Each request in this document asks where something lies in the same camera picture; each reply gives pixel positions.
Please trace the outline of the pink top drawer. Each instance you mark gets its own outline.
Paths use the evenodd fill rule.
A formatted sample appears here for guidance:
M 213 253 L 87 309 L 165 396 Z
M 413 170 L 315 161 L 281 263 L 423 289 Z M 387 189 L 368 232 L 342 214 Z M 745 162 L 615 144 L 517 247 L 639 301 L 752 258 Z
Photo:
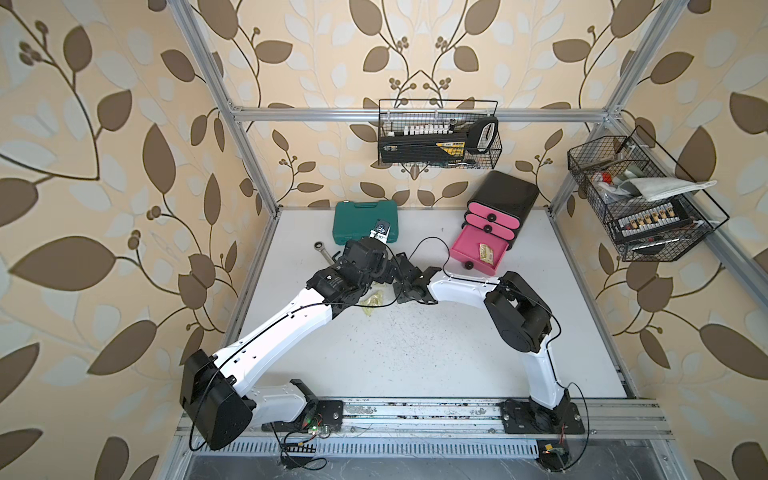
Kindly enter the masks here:
M 490 225 L 493 228 L 501 227 L 508 230 L 517 230 L 522 225 L 518 217 L 497 211 L 477 202 L 471 202 L 468 205 L 465 221 L 478 228 Z

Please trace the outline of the black tool box in basket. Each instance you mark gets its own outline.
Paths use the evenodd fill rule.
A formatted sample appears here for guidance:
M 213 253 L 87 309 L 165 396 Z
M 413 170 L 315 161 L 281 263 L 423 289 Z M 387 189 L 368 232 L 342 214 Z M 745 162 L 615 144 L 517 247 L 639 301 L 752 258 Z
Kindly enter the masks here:
M 467 153 L 465 134 L 385 136 L 378 141 L 382 163 L 475 165 Z

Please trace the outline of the silver ratchet wrench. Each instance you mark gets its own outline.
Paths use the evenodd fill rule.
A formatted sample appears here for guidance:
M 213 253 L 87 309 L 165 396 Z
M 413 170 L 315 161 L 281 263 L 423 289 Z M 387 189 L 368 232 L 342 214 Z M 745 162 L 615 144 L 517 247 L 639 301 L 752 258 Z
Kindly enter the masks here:
M 322 241 L 317 241 L 314 243 L 314 249 L 323 257 L 323 259 L 329 264 L 333 265 L 335 263 L 335 260 L 333 256 L 328 252 L 326 249 L 324 243 Z

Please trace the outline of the white paper in basket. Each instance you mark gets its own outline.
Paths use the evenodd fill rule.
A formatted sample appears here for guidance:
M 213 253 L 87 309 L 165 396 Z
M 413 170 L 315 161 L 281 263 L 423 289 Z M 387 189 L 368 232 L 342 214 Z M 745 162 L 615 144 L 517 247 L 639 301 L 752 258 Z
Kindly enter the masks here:
M 672 177 L 645 177 L 628 179 L 622 182 L 618 189 L 633 197 L 642 197 L 647 202 L 655 202 L 684 193 L 705 190 L 716 184 L 716 180 L 692 182 Z

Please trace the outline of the pink bottom drawer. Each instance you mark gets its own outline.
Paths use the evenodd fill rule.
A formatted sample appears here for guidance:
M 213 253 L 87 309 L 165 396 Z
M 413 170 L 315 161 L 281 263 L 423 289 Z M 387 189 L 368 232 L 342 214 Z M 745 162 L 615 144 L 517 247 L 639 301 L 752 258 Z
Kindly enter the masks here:
M 478 245 L 485 243 L 494 250 L 495 264 L 488 265 L 483 263 L 478 257 Z M 450 256 L 459 261 L 462 265 L 472 264 L 472 269 L 477 270 L 485 276 L 495 276 L 497 269 L 501 264 L 509 243 L 494 235 L 487 234 L 473 226 L 465 226 L 450 248 Z

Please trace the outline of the green plastic tool case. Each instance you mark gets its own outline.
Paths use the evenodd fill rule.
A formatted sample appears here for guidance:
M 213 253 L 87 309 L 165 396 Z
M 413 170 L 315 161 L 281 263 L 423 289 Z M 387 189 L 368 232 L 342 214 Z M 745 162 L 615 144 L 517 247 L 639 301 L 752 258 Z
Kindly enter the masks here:
M 335 206 L 332 237 L 337 245 L 345 245 L 349 240 L 368 237 L 380 221 L 389 225 L 387 242 L 396 242 L 399 237 L 399 222 L 394 200 L 340 202 Z

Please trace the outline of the yellow cookie packet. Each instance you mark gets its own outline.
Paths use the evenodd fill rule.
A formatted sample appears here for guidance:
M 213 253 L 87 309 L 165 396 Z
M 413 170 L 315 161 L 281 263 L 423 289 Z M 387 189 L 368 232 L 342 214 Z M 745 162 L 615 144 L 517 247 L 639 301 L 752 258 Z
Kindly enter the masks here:
M 494 250 L 491 246 L 485 243 L 480 243 L 478 245 L 478 257 L 485 264 L 495 264 Z
M 360 304 L 367 310 L 377 309 L 384 305 L 384 294 L 381 290 L 376 290 L 365 300 L 362 300 Z

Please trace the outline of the black pink drawer cabinet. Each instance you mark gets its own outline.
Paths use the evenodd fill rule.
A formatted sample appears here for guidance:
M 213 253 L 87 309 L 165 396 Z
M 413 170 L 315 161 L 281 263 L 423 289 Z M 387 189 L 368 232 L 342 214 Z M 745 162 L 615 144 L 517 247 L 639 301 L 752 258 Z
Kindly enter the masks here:
M 491 171 L 486 175 L 473 197 L 467 202 L 464 216 L 468 210 L 468 205 L 471 202 L 477 202 L 497 211 L 518 217 L 522 225 L 519 229 L 514 230 L 516 234 L 515 239 L 511 242 L 507 241 L 509 243 L 509 251 L 520 236 L 523 223 L 538 197 L 539 189 L 535 184 L 502 172 Z M 463 266 L 465 269 L 472 270 L 471 263 Z

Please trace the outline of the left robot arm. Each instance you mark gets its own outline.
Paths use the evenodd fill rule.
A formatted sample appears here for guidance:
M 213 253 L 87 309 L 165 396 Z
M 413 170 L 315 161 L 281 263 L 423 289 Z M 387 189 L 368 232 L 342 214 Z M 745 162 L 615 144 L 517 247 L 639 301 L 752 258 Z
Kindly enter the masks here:
M 180 404 L 204 446 L 219 450 L 252 423 L 302 423 L 312 416 L 317 401 L 299 380 L 261 392 L 253 388 L 304 337 L 357 306 L 372 284 L 404 280 L 407 260 L 376 238 L 350 240 L 333 265 L 317 271 L 264 324 L 212 355 L 191 354 L 184 363 Z

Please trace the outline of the pink drawer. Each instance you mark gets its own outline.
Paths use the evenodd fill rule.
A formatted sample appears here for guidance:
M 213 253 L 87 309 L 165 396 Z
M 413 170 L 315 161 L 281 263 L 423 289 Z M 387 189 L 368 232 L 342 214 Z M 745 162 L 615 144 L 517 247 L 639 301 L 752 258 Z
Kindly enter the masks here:
M 493 228 L 501 227 L 508 230 L 517 230 L 522 225 L 518 217 L 497 211 L 477 202 L 471 202 L 468 205 L 465 221 L 478 228 L 490 225 Z
M 483 263 L 478 257 L 478 245 L 485 243 L 494 250 L 495 264 L 488 265 Z M 485 276 L 495 276 L 497 269 L 501 264 L 509 243 L 494 235 L 487 234 L 473 226 L 465 226 L 450 248 L 450 256 L 459 261 L 462 265 L 472 264 L 472 269 L 477 270 Z
M 463 227 L 467 225 L 478 228 L 487 234 L 502 238 L 508 242 L 514 240 L 516 236 L 513 229 L 469 212 L 465 214 L 464 221 L 462 223 Z

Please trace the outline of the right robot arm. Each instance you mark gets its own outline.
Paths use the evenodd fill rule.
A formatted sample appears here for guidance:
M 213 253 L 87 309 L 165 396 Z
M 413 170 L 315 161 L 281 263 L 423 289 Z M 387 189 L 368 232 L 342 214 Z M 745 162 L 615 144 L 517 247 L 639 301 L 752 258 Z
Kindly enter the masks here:
M 516 272 L 499 278 L 452 276 L 440 267 L 421 270 L 404 254 L 395 257 L 393 286 L 398 300 L 426 305 L 457 303 L 485 311 L 501 340 L 520 354 L 529 394 L 498 404 L 507 434 L 589 434 L 586 406 L 572 400 L 569 388 L 557 377 L 550 344 L 559 334 L 551 308 Z

